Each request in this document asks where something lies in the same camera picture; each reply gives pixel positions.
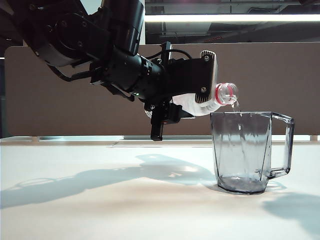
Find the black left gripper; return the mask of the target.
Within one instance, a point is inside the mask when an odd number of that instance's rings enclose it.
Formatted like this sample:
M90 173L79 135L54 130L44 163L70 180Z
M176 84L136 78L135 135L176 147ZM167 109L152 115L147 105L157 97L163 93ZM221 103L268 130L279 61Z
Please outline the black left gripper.
M200 92L200 59L171 59L159 63L158 59L145 60L147 82L144 86L144 109L152 110L173 96ZM163 140L163 118L165 124L177 124L181 119L194 119L195 116L182 109L182 105L169 103L167 112L154 109L151 116L150 138Z

